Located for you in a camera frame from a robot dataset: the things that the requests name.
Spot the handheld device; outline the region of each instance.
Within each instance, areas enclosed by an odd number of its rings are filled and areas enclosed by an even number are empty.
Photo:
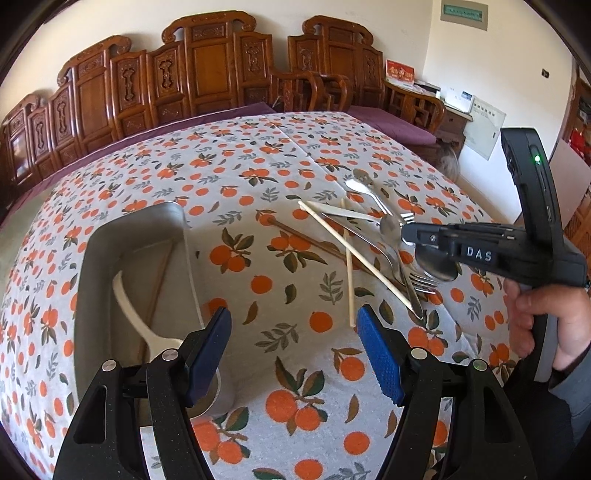
[[[563,235],[556,189],[540,137],[531,128],[503,128],[501,142],[525,229],[498,223],[411,223],[403,227],[402,237],[437,247],[451,261],[515,280],[522,288],[586,287],[587,261]],[[523,372],[526,378],[546,382],[558,347],[557,318],[536,316],[532,333],[535,348],[523,360]]]

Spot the wooden armchair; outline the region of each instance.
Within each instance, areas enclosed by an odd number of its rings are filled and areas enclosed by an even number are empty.
[[[431,133],[437,130],[445,114],[443,102],[387,82],[383,54],[372,47],[374,36],[363,25],[317,15],[303,23],[302,32],[287,41],[293,72],[319,72],[331,82],[346,76],[353,105],[377,107]],[[337,96],[335,88],[326,87]],[[336,99],[335,104],[346,106],[347,101]]]
[[[203,113],[257,102],[331,108],[318,74],[274,68],[271,35],[255,27],[242,11],[191,15],[165,28],[155,51],[113,35],[73,56],[54,95],[28,95],[0,124],[3,193],[13,199],[108,144]]]

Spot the white plastic spoon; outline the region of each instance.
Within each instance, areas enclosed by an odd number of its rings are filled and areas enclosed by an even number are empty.
[[[148,351],[150,355],[150,361],[156,358],[165,350],[169,348],[178,349],[183,343],[178,338],[164,338],[156,335],[148,326],[144,323],[138,313],[135,311],[134,306],[129,301],[125,289],[123,287],[123,272],[117,273],[113,279],[113,293],[117,299],[117,303],[121,308],[123,314],[127,317],[130,324],[133,326],[136,332],[145,340],[148,345]]]

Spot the tablecloth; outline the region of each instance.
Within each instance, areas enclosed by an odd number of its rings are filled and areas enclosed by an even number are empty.
[[[289,113],[183,129],[101,158],[65,177],[33,221],[9,276],[0,322],[2,424],[40,478],[50,478],[76,410],[76,291],[87,241],[105,222],[172,200],[200,236],[197,295],[228,306],[226,351],[237,390],[227,416],[194,428],[216,479],[371,480],[401,410],[381,395],[348,327],[343,262],[269,224],[275,217],[330,236],[298,199],[339,205],[353,168],[367,171],[417,221],[488,221],[455,184],[402,145],[343,113]],[[384,265],[369,249],[359,248]],[[404,247],[405,262],[413,250]],[[449,362],[479,356],[501,381],[514,367],[501,279],[463,267],[424,303],[425,322],[375,278],[357,271],[356,307]],[[445,449],[441,404],[432,461]],[[150,428],[150,475],[163,478]]]

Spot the wooden chopstick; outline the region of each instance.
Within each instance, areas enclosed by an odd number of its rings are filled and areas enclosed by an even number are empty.
[[[269,218],[268,222],[275,225],[276,227],[280,228],[281,230],[285,230],[286,232],[291,233],[292,235],[298,236],[301,239],[306,240],[307,242],[311,243],[312,245],[314,245],[316,248],[322,250],[323,252],[326,252],[326,253],[332,255],[333,257],[340,258],[345,264],[347,263],[346,255],[342,254],[338,250],[338,248],[333,249],[331,247],[327,247],[322,242],[319,242],[318,240],[313,239],[312,237],[306,235],[305,233],[299,232],[298,230],[296,230],[284,223],[281,223],[280,221],[275,220],[274,218]],[[372,271],[370,269],[368,269],[365,265],[363,265],[359,260],[357,260],[357,257],[353,257],[352,259],[353,259],[353,265],[355,266],[355,268],[357,268],[358,270],[362,270],[365,273],[374,277],[374,274],[372,273]],[[389,280],[399,290],[402,290],[405,288],[404,285],[401,284],[395,278],[389,279]],[[422,295],[422,294],[419,294],[419,298],[425,300],[424,295]]]
[[[386,276],[384,276],[383,273],[380,272],[380,270],[378,270],[377,268],[375,268],[371,263],[369,263],[368,259],[365,258],[361,253],[359,253],[359,251],[350,243],[348,243],[347,240],[345,240],[340,233],[338,233],[334,228],[332,228],[327,222],[326,220],[324,220],[319,214],[318,212],[316,212],[310,205],[308,205],[306,202],[304,202],[303,200],[299,200],[298,201],[298,205],[300,206],[300,208],[302,210],[305,210],[306,212],[308,212],[312,217],[314,217],[314,220],[316,220],[319,224],[321,224],[324,229],[326,231],[328,231],[328,233],[330,233],[341,245],[343,245],[347,250],[351,250],[351,253],[357,257],[357,259],[363,264],[365,265],[371,273],[373,273],[376,277],[378,277],[378,280],[380,282],[382,282],[386,288],[391,291],[394,295],[396,295],[396,298],[398,300],[400,300],[404,306],[406,308],[408,308],[409,310],[412,310],[412,305],[409,301],[408,298],[406,298],[404,296],[404,294],[398,289],[396,288],[396,286],[394,286],[392,284],[392,282],[386,278]]]
[[[307,242],[311,243],[312,245],[314,245],[316,248],[320,248],[322,251],[331,254],[333,257],[336,258],[340,258],[343,262],[347,263],[347,257],[345,254],[342,254],[340,252],[340,250],[338,250],[338,247],[333,249],[331,247],[327,247],[325,244],[319,242],[318,240],[313,239],[312,237],[306,235],[305,233],[301,233],[298,230],[293,229],[292,227],[281,223],[278,220],[275,220],[273,217],[270,217],[268,219],[269,223],[272,223],[273,225],[279,227],[281,230],[285,230],[288,233],[291,233],[292,235],[298,236],[303,240],[306,240]],[[355,265],[355,268],[358,268],[360,270],[363,270],[364,272],[373,275],[370,270],[368,268],[365,267],[365,265],[363,265],[359,260],[357,260],[355,257],[353,257],[353,264]]]
[[[340,205],[342,208],[346,207],[345,198],[341,198]],[[344,232],[345,240],[349,241],[351,233]],[[357,325],[357,318],[355,317],[355,287],[353,286],[353,255],[348,249],[345,249],[345,257],[347,259],[347,300],[349,301],[349,326],[355,328]]]

